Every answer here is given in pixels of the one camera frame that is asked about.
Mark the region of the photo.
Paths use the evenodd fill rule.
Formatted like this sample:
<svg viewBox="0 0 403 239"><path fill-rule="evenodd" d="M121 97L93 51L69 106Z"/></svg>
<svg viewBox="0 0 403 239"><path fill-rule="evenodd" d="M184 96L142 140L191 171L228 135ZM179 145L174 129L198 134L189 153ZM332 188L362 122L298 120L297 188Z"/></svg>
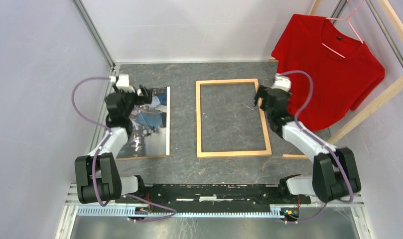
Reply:
<svg viewBox="0 0 403 239"><path fill-rule="evenodd" d="M133 132L117 160L170 156L171 88L153 89L152 102L134 108L130 115Z"/></svg>

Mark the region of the wooden picture frame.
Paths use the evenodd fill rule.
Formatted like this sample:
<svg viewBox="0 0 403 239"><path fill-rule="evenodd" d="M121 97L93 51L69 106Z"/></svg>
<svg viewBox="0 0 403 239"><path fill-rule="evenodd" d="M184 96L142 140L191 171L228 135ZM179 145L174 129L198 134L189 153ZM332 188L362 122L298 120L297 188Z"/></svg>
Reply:
<svg viewBox="0 0 403 239"><path fill-rule="evenodd" d="M272 155L266 117L252 105L258 79L198 80L197 158Z"/></svg>

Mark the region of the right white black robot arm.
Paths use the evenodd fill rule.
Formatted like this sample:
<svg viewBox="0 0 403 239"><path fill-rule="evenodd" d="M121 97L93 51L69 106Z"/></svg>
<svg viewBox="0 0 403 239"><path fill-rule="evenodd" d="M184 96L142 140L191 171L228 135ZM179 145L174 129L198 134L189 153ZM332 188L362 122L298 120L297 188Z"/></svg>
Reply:
<svg viewBox="0 0 403 239"><path fill-rule="evenodd" d="M280 179L278 198L291 203L298 195L315 196L324 203L342 200L350 203L361 190L361 182L352 150L328 144L308 130L287 111L289 92L260 85L254 104L261 103L270 129L298 148L313 164L310 176L291 175Z"/></svg>

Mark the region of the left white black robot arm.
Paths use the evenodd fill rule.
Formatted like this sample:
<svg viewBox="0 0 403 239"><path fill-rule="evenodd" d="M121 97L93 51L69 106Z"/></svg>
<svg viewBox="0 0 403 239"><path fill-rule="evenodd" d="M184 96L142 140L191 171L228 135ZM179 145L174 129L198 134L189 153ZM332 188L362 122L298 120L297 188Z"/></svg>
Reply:
<svg viewBox="0 0 403 239"><path fill-rule="evenodd" d="M105 129L104 137L96 148L74 162L79 202L99 203L102 207L123 194L115 159L133 132L130 119L133 109L151 104L152 89L143 85L129 92L115 88L104 101L108 112L101 125Z"/></svg>

